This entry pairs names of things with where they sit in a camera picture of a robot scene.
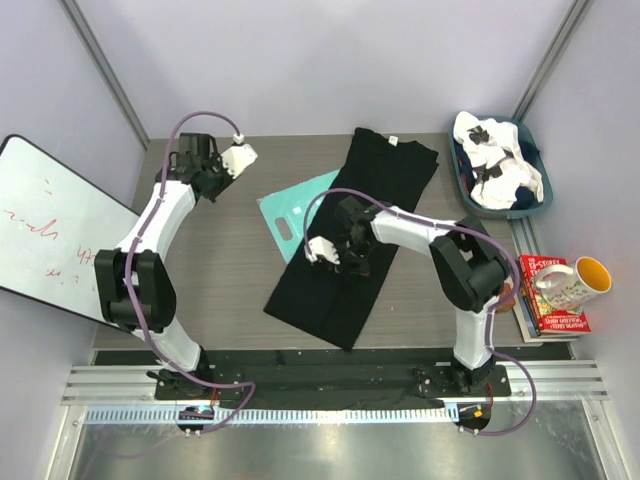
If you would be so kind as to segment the black floral t-shirt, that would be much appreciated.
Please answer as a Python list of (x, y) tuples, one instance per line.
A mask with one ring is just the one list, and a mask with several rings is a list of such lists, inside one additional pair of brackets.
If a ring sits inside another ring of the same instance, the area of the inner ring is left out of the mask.
[(345, 164), (308, 227), (337, 249), (338, 265), (310, 263), (299, 246), (271, 294), (266, 314), (343, 350), (353, 348), (397, 248), (377, 242), (369, 220), (378, 200), (413, 212), (435, 174), (437, 152), (417, 141), (391, 144), (355, 130)]

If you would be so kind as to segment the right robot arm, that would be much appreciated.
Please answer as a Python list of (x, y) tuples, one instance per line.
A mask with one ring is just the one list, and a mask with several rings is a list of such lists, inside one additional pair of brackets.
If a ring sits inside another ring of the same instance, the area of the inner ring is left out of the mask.
[(395, 245), (433, 261), (440, 287), (454, 306), (456, 340), (450, 377), (461, 394), (477, 394), (489, 383), (495, 357), (486, 339), (489, 308), (499, 300), (509, 266), (486, 239), (482, 223), (469, 216), (462, 222), (441, 221), (396, 206), (363, 206), (349, 196), (336, 207), (346, 228), (335, 243), (336, 269), (367, 275), (380, 245)]

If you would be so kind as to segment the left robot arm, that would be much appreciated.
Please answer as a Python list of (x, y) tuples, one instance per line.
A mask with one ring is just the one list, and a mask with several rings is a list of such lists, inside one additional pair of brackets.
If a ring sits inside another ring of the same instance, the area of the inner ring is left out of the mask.
[(116, 247), (95, 256), (104, 321), (144, 341), (156, 354), (161, 367), (148, 375), (160, 400), (200, 399), (213, 385), (206, 352), (176, 317), (177, 296), (164, 264), (169, 247), (198, 201), (215, 201), (255, 159), (240, 135), (220, 151), (209, 134), (181, 134), (131, 231)]

